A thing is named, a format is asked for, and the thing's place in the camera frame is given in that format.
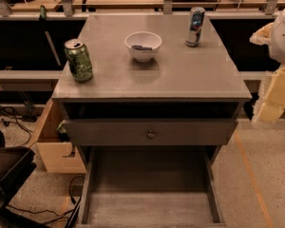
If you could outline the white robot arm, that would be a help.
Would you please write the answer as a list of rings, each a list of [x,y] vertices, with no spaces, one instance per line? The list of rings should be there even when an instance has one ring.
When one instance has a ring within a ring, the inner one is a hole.
[[[270,79],[262,80],[253,116],[255,123],[273,124],[285,111],[285,9],[273,23],[254,32],[250,42],[267,45],[270,57],[280,63]]]

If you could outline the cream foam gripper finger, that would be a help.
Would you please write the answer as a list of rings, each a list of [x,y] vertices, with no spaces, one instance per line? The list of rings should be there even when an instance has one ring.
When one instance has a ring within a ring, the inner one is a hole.
[[[269,23],[254,32],[253,35],[250,37],[250,42],[259,46],[269,46],[271,44],[271,31],[273,25],[274,23]]]
[[[258,99],[254,106],[255,123],[273,124],[285,110],[285,65],[261,80]]]

